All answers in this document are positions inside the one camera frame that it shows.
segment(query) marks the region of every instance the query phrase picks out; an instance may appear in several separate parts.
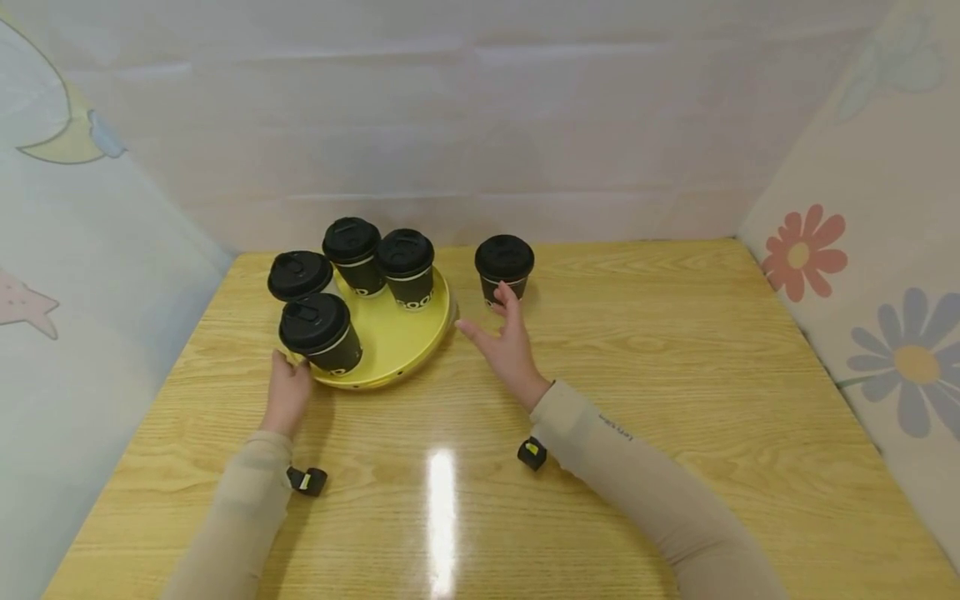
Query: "star print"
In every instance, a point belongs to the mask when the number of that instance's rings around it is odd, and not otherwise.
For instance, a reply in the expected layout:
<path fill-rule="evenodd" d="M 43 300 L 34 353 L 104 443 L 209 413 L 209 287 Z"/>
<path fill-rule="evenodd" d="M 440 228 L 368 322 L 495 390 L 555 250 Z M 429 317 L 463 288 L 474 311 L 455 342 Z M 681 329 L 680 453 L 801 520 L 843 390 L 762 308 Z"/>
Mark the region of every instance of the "star print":
<path fill-rule="evenodd" d="M 47 314 L 58 306 L 60 303 L 56 300 L 33 291 L 0 269 L 0 325 L 27 322 L 56 340 L 57 328 Z"/>

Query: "table surface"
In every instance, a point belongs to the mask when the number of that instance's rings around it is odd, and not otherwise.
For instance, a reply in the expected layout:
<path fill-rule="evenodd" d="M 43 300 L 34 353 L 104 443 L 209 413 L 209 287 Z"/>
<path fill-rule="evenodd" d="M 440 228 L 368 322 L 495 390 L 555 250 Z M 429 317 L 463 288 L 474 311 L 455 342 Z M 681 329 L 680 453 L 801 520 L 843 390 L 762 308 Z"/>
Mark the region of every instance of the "table surface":
<path fill-rule="evenodd" d="M 272 257 L 240 256 L 49 587 L 51 600 L 155 598 L 257 426 L 280 305 Z M 733 240 L 537 248 L 524 310 L 541 369 L 706 480 L 797 599 L 960 597 L 843 398 Z M 494 327 L 472 249 L 438 251 L 461 314 Z M 409 380 L 322 390 L 294 463 L 261 598 L 672 598 L 655 549 L 549 462 L 451 333 Z"/>

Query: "hand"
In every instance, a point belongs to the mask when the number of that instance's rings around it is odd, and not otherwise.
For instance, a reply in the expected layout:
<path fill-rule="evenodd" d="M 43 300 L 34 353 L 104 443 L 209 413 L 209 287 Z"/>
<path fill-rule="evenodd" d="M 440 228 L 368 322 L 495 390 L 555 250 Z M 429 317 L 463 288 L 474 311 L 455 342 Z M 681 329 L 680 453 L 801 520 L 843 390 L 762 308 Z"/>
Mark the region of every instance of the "hand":
<path fill-rule="evenodd" d="M 310 363 L 303 359 L 294 367 L 287 362 L 283 352 L 274 350 L 267 412 L 260 422 L 260 430 L 273 431 L 293 440 L 300 430 L 300 421 L 306 414 L 306 404 L 312 395 Z"/>
<path fill-rule="evenodd" d="M 500 281 L 493 295 L 503 302 L 502 306 L 495 304 L 493 312 L 506 319 L 506 323 L 500 327 L 500 337 L 491 336 L 466 319 L 461 319 L 456 325 L 473 345 L 477 346 L 493 372 L 516 397 L 520 406 L 532 413 L 551 384 L 543 378 L 534 364 L 530 337 L 527 335 L 526 325 L 523 324 L 520 300 L 516 298 L 514 290 Z"/>

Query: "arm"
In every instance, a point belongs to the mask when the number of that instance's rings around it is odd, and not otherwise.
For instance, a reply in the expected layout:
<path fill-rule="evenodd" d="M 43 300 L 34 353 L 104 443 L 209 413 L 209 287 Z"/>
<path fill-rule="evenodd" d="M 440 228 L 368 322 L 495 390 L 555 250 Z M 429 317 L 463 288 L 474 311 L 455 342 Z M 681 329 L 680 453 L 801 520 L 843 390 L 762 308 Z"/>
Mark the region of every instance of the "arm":
<path fill-rule="evenodd" d="M 310 398 L 308 364 L 293 367 L 274 351 L 267 412 L 260 429 L 229 462 L 210 512 L 161 600 L 248 600 L 283 519 L 293 437 Z"/>
<path fill-rule="evenodd" d="M 500 337 L 457 326 L 530 413 L 533 435 L 570 471 L 622 511 L 656 545 L 684 600 L 780 600 L 786 591 L 733 513 L 692 474 L 607 419 L 586 398 L 540 375 L 519 301 L 501 283 Z"/>

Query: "printed wall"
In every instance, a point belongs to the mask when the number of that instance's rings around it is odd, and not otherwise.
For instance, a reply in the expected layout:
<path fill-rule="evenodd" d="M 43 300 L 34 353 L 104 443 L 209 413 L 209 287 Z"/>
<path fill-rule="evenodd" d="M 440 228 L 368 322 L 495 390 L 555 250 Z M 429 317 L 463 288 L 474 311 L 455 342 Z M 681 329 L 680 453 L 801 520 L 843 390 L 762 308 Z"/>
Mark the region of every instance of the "printed wall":
<path fill-rule="evenodd" d="M 890 0 L 5 0 L 238 250 L 733 235 Z"/>
<path fill-rule="evenodd" d="M 0 12 L 0 596 L 38 598 L 229 257 Z"/>
<path fill-rule="evenodd" d="M 960 3 L 905 1 L 740 230 L 960 566 Z"/>

